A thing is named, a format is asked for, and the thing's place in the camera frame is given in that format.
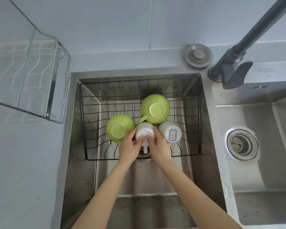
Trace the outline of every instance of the wire basket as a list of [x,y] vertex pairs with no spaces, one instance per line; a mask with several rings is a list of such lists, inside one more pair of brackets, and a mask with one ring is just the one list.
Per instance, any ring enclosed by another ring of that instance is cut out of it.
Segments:
[[[165,96],[170,103],[168,120],[182,130],[182,138],[171,144],[172,157],[200,154],[200,85],[197,77],[157,78],[80,84],[81,114],[86,159],[118,160],[119,148],[106,134],[108,120],[125,114],[141,118],[141,103],[151,94]],[[151,158],[141,148],[138,159]]]

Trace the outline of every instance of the mug handle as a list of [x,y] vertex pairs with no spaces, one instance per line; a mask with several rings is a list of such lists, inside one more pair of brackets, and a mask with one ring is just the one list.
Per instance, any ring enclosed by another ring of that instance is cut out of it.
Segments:
[[142,116],[140,119],[138,119],[138,124],[141,124],[146,119],[147,119],[147,116]]

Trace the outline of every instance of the label sticker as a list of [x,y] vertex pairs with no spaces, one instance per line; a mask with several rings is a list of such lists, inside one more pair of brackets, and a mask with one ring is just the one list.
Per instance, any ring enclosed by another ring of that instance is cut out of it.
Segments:
[[176,138],[177,138],[177,130],[171,129],[169,141],[176,141]]

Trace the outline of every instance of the white mug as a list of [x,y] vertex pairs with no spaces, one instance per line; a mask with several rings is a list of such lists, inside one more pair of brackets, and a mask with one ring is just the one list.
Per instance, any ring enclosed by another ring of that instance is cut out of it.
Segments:
[[[136,132],[136,141],[138,141],[138,139],[141,136],[146,136],[146,135],[150,135],[153,139],[155,139],[153,125],[148,122],[143,122],[141,124],[138,124],[138,130]],[[147,147],[149,146],[147,139],[143,141],[142,146],[143,146],[143,152],[147,154]]]
[[169,143],[176,143],[182,137],[182,131],[174,121],[166,120],[159,125],[158,131]]

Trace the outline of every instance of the green mug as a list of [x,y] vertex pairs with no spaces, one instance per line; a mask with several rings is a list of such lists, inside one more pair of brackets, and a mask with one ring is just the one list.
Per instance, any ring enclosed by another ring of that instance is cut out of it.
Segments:
[[141,104],[142,117],[138,123],[147,121],[152,124],[160,124],[165,121],[170,114],[170,103],[159,94],[153,94],[146,97]]
[[120,143],[124,136],[134,130],[134,128],[134,121],[129,116],[118,114],[108,121],[106,133],[110,140],[115,143]]

